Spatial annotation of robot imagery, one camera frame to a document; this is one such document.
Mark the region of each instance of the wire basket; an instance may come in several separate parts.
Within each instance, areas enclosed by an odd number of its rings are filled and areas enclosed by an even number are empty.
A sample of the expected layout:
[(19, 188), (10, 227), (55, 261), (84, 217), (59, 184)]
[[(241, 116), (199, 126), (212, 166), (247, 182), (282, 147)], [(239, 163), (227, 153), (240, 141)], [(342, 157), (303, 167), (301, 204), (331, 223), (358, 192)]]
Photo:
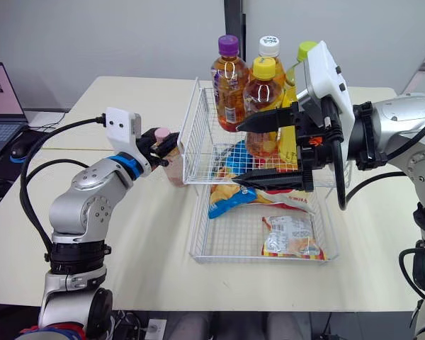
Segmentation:
[(268, 236), (263, 226), (264, 216), (285, 216), (293, 210), (262, 204), (244, 204), (213, 220), (208, 217), (210, 186), (198, 187), (196, 212), (191, 225), (190, 255), (200, 263), (212, 262), (282, 262), (324, 264), (339, 255), (332, 220), (326, 200), (319, 200), (317, 192), (310, 194), (314, 237), (323, 250), (325, 260), (297, 257), (262, 256), (261, 248)]
[[(183, 181), (186, 184), (226, 184), (233, 183), (230, 177), (221, 176), (221, 168), (227, 156), (236, 150), (238, 142), (245, 140), (246, 132), (227, 132), (217, 120), (214, 89), (201, 87), (198, 80), (192, 91), (191, 100), (178, 138), (179, 149), (183, 150)], [(279, 171), (294, 170), (278, 157), (261, 160), (255, 159), (244, 165), (245, 172), (254, 169), (277, 168)], [(351, 182), (352, 166), (349, 162), (344, 167), (345, 184)], [(334, 172), (327, 166), (313, 171), (315, 186), (335, 187)]]

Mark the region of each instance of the plastic bottle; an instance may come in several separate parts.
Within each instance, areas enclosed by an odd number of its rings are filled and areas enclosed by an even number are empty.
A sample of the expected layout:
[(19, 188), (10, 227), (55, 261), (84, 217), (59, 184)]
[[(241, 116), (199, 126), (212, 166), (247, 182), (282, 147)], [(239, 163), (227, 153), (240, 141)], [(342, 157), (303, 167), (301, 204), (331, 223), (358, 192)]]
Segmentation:
[[(295, 68), (299, 63), (307, 59), (307, 53), (310, 51), (317, 43), (315, 41), (304, 41), (299, 44), (299, 49), (297, 51), (297, 62), (287, 69), (282, 107), (290, 107), (291, 104), (298, 100), (296, 96), (296, 83), (295, 83)], [(296, 134), (294, 126), (282, 127), (280, 129), (280, 139), (278, 141), (278, 155), (280, 159), (285, 162), (288, 167), (292, 170), (298, 168), (298, 152), (296, 145)]]
[[(169, 135), (170, 130), (166, 127), (161, 127), (154, 131), (157, 145), (161, 144)], [(175, 147), (164, 157), (164, 159), (169, 161), (169, 165), (163, 166), (163, 169), (170, 183), (178, 188), (185, 186), (183, 183), (183, 157), (181, 156), (179, 148)]]
[[(279, 84), (282, 88), (285, 83), (285, 71), (283, 69), (282, 62), (278, 55), (280, 54), (280, 40), (273, 35), (266, 35), (260, 38), (259, 45), (260, 57), (271, 57), (276, 61), (276, 75), (274, 81)], [(254, 80), (252, 69), (250, 69), (250, 81)]]
[(219, 38), (219, 53), (211, 66), (217, 117), (224, 130), (236, 132), (236, 126), (245, 118), (242, 92), (249, 80), (249, 69), (238, 57), (239, 41), (234, 35)]
[[(276, 61), (269, 57), (256, 58), (253, 74), (255, 79), (250, 81), (244, 90), (246, 115), (279, 108), (282, 104), (283, 92), (280, 85), (273, 80), (276, 75)], [(274, 157), (277, 153), (277, 132), (248, 132), (246, 148), (255, 157)]]

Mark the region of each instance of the purple bottle cap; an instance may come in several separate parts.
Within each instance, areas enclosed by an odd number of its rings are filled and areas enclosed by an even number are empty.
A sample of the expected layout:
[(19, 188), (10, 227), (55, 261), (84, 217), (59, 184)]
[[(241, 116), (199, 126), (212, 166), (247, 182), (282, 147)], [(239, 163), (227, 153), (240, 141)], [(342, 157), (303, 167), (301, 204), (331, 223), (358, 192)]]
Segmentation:
[(219, 38), (219, 54), (224, 56), (235, 56), (239, 53), (239, 40), (234, 35), (223, 35)]

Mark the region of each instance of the robotic arm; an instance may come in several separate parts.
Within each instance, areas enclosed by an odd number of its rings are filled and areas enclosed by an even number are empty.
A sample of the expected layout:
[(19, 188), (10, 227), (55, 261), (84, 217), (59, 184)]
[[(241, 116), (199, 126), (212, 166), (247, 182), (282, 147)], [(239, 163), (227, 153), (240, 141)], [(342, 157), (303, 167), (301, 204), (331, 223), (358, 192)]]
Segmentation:
[[(249, 132), (277, 131), (296, 127), (298, 171), (278, 173), (258, 169), (233, 180), (243, 186), (276, 190), (294, 188), (312, 191), (312, 172), (334, 167), (339, 205), (346, 209), (344, 162), (356, 160), (360, 170), (390, 163), (401, 169), (415, 185), (419, 204), (414, 221), (422, 240), (413, 253), (414, 282), (418, 292), (416, 336), (425, 340), (425, 95), (407, 94), (389, 101), (352, 106), (340, 68), (321, 42), (309, 51), (304, 62), (305, 90), (289, 108), (256, 113), (238, 129)], [(164, 156), (176, 147), (176, 138), (156, 149), (154, 130), (140, 135), (140, 117), (109, 108), (107, 136), (116, 155), (102, 159), (77, 174), (69, 190), (50, 209), (54, 227), (51, 270), (46, 274), (39, 330), (71, 329), (76, 326), (88, 338), (110, 335), (112, 293), (101, 288), (106, 277), (103, 258), (111, 252), (104, 242), (108, 222), (116, 204), (139, 176), (148, 176), (156, 166), (167, 164)], [(322, 141), (312, 144), (311, 141)], [(36, 339), (28, 332), (22, 339)]]
[[(238, 129), (249, 132), (296, 128), (298, 171), (278, 173), (256, 170), (234, 178), (239, 184), (263, 190), (295, 188), (312, 191), (312, 171), (333, 164), (339, 206), (346, 209), (344, 160), (355, 160), (358, 169), (369, 170), (386, 163), (403, 171), (413, 182), (419, 203), (414, 221), (422, 240), (415, 249), (400, 254), (399, 262), (408, 283), (418, 292), (416, 322), (418, 340), (425, 339), (425, 94), (408, 93), (388, 101), (351, 107), (346, 82), (324, 42), (308, 52), (304, 69), (305, 90), (290, 108), (255, 113)], [(312, 145), (310, 140), (322, 140)], [(404, 256), (414, 254), (411, 281), (404, 268)]]
[(134, 180), (168, 165), (164, 157), (176, 147), (177, 134), (155, 147), (155, 130), (141, 135), (139, 115), (107, 109), (106, 132), (116, 155), (79, 172), (50, 207), (54, 231), (38, 329), (22, 339), (34, 332), (51, 339), (70, 329), (88, 339), (110, 336), (112, 292), (101, 288), (107, 273), (104, 256), (111, 253), (105, 243), (108, 223)]

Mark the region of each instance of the computer mouse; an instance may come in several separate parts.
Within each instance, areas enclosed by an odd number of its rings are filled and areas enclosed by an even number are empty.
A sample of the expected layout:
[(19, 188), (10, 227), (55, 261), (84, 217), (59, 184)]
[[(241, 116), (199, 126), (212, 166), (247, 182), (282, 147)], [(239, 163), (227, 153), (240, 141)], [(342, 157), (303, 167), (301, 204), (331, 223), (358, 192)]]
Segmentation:
[(11, 154), (9, 160), (13, 163), (23, 163), (26, 159), (27, 153), (33, 146), (34, 141), (18, 140), (11, 146)]

